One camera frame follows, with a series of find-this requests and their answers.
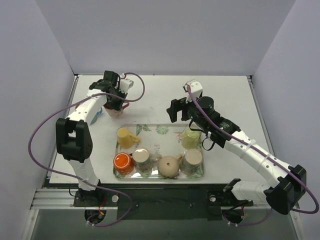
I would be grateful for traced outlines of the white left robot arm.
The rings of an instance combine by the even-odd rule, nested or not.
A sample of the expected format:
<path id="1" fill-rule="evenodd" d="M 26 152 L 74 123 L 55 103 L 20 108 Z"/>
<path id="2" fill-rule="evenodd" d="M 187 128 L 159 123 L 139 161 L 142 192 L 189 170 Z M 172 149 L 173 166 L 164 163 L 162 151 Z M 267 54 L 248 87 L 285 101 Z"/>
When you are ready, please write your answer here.
<path id="1" fill-rule="evenodd" d="M 99 205 L 104 197 L 100 180 L 96 176 L 90 156 L 93 141 L 89 125 L 97 112 L 108 106 L 121 112 L 124 99 L 133 82 L 113 71 L 105 71 L 103 78 L 93 82 L 87 91 L 88 100 L 78 103 L 77 108 L 66 118 L 59 118 L 55 124 L 56 149 L 69 162 L 78 180 L 79 199 L 90 205 Z"/>

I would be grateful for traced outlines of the yellow mug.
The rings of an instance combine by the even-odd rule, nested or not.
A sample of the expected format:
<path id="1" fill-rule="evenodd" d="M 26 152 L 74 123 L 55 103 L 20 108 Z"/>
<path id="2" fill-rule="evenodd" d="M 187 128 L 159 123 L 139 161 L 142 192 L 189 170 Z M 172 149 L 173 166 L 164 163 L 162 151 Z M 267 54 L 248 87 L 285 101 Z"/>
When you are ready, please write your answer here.
<path id="1" fill-rule="evenodd" d="M 135 143 L 139 143 L 141 140 L 138 136 L 131 133 L 127 128 L 121 127 L 117 130 L 117 143 L 123 149 L 131 148 Z"/>

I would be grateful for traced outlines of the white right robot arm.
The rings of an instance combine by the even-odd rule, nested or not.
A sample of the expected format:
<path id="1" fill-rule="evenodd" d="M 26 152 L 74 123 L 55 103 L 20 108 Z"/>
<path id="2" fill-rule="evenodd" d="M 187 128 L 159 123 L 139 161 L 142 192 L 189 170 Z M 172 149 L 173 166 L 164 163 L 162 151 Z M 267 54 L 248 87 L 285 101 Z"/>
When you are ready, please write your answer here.
<path id="1" fill-rule="evenodd" d="M 215 111 L 211 97 L 200 97 L 196 103 L 188 102 L 185 97 L 173 99 L 166 111 L 173 123 L 178 112 L 182 112 L 182 121 L 196 124 L 212 142 L 238 156 L 266 180 L 266 183 L 232 180 L 223 192 L 226 203 L 234 205 L 244 200 L 267 203 L 276 212 L 287 215 L 305 194 L 307 171 L 261 148 L 239 126 Z"/>

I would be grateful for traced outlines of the blue butterfly mug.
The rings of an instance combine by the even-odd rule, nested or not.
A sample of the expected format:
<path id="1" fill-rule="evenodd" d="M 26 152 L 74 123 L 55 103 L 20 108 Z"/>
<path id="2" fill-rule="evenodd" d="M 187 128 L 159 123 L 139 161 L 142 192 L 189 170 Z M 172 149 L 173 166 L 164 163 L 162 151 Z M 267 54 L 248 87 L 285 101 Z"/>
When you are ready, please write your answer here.
<path id="1" fill-rule="evenodd" d="M 103 113 L 103 109 L 100 108 L 100 110 L 95 114 L 95 116 L 94 116 L 93 119 L 91 120 L 90 125 L 93 125 L 93 124 L 97 121 L 98 117 L 99 117 L 102 113 Z"/>

